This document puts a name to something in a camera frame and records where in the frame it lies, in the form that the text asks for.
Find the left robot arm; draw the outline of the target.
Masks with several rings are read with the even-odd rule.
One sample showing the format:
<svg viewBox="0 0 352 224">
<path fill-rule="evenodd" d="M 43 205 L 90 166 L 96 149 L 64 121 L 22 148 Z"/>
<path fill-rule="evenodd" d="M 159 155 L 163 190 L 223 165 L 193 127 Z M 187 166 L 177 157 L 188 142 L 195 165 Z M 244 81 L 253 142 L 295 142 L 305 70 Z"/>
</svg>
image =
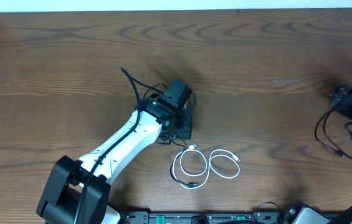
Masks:
<svg viewBox="0 0 352 224">
<path fill-rule="evenodd" d="M 190 87 L 173 80 L 165 92 L 141 100 L 129 120 L 102 145 L 53 166 L 36 208 L 46 223 L 119 223 L 108 205 L 110 188 L 120 172 L 158 139 L 190 139 L 194 97 Z"/>
</svg>

